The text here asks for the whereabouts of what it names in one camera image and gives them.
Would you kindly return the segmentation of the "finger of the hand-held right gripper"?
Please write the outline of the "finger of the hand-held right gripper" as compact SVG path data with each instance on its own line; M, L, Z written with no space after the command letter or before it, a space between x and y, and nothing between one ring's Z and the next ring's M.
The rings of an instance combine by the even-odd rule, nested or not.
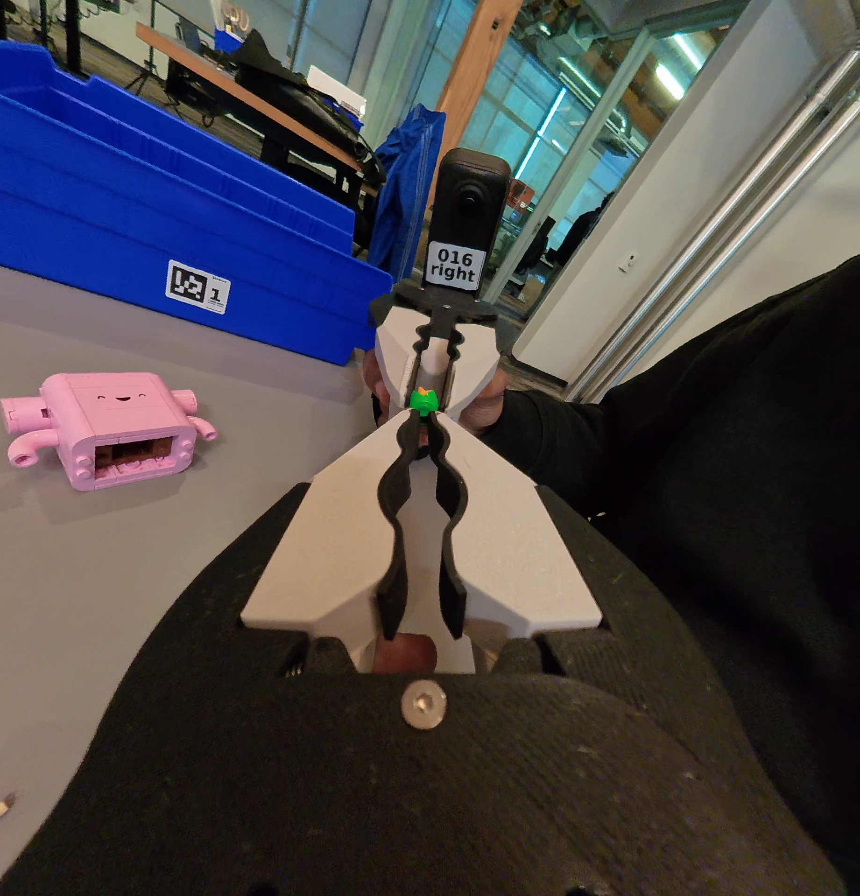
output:
M491 381L500 351L493 326L455 325L449 343L450 358L444 378L440 410L458 421L462 412Z
M375 354L381 376L391 396L390 417L409 406L411 392L431 388L431 375L421 366L422 340L417 330L431 321L429 315L411 308L391 308L377 328Z

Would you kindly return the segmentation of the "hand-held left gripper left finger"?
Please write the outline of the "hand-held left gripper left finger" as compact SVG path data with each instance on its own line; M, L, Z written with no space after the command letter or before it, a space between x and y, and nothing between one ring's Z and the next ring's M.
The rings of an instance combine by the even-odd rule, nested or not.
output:
M418 672L420 638L397 635L409 582L398 514L410 498L420 415L405 410L321 471L254 588L242 622L376 643L374 672Z

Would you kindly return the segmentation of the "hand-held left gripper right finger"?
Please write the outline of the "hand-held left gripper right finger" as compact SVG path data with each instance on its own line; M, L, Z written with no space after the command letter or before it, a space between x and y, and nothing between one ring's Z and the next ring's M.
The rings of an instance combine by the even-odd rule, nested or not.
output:
M532 480L442 413L427 418L436 500L449 515L440 607L453 638L492 654L603 616Z

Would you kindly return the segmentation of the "pink brick figure pot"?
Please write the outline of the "pink brick figure pot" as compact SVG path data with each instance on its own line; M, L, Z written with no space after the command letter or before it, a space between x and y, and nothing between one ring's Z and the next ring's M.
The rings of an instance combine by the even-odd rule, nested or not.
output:
M198 438L217 437L189 390L169 390L151 373L51 375L31 397L3 398L15 468L53 448L71 486L92 492L169 476L191 464Z

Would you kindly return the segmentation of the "person's right forearm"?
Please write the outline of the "person's right forearm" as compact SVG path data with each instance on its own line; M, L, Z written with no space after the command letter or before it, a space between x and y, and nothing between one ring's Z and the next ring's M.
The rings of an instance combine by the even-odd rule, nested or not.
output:
M598 404L507 391L482 441L626 554L801 552L860 579L860 255L684 343Z

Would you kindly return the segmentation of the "person's right hand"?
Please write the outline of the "person's right hand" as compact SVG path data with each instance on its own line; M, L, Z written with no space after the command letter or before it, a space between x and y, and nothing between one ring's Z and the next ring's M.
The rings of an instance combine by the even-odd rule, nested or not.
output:
M375 423L381 426L389 419L391 396L382 380L380 365L374 350L364 353L362 374L375 400ZM461 412L458 422L474 436L483 435L501 416L506 386L507 376L498 367L490 382Z

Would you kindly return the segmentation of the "blue cloth bag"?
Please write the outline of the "blue cloth bag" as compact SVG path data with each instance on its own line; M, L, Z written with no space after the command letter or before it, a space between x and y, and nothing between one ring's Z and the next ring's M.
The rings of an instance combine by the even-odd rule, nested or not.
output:
M375 151L387 178L378 195L368 263L394 282L412 274L445 118L445 113L417 104Z

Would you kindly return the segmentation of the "wooden ceiling beam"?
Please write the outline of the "wooden ceiling beam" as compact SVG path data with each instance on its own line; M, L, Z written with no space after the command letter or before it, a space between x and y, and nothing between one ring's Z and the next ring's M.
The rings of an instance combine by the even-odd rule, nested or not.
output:
M436 104L436 111L445 114L445 121L431 184L430 200L434 199L436 180L443 157L448 151L460 145L469 119L521 7L522 1L477 2Z

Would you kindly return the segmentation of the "black bag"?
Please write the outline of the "black bag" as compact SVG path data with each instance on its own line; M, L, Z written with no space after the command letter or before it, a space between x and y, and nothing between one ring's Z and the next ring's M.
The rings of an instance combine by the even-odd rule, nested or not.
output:
M334 105L332 98L312 88L300 73L292 72L275 59L256 29L247 35L230 58L236 66L234 79L245 90L296 119L359 162L373 157L374 151L361 140L353 122Z

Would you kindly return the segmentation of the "wooden table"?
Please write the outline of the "wooden table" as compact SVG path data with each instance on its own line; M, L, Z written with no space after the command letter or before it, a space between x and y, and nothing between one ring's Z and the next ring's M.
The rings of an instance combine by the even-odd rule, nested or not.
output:
M386 174L373 154L359 162L351 154L270 106L236 83L231 55L208 50L196 41L174 39L138 21L136 36L168 59L165 91L175 105L200 112L206 124L224 114L262 136L261 161L348 208L362 194L378 196Z

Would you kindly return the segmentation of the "blue storage bin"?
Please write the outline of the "blue storage bin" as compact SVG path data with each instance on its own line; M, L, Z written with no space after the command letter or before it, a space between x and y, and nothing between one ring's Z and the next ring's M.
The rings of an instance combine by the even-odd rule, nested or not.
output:
M345 364L391 277L354 212L42 47L0 40L0 265Z

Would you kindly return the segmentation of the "black jacket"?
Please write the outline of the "black jacket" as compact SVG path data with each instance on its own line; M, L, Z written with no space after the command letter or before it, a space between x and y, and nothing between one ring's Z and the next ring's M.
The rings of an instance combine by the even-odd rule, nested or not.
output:
M860 490L652 496L599 527L671 601L762 766L860 894Z

